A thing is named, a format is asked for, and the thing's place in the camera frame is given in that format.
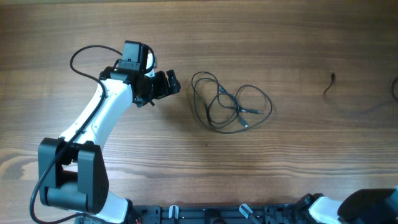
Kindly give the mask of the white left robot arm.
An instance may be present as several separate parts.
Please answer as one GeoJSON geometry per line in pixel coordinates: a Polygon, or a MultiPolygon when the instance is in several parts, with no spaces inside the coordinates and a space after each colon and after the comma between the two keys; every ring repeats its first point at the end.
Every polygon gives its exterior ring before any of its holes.
{"type": "Polygon", "coordinates": [[[127,40],[120,58],[94,78],[98,84],[86,108],[58,138],[44,138],[38,148],[39,180],[29,212],[36,223],[35,200],[73,212],[68,221],[141,223],[129,199],[109,190],[104,145],[118,119],[131,105],[143,107],[180,91],[173,70],[155,71],[151,47],[127,40]]]}

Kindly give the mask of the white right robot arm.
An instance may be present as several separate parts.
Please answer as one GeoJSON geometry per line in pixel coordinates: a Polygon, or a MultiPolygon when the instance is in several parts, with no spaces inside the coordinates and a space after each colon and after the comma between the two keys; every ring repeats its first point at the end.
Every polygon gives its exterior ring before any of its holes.
{"type": "Polygon", "coordinates": [[[345,200],[306,195],[292,209],[292,223],[397,223],[397,187],[361,189],[345,200]]]}

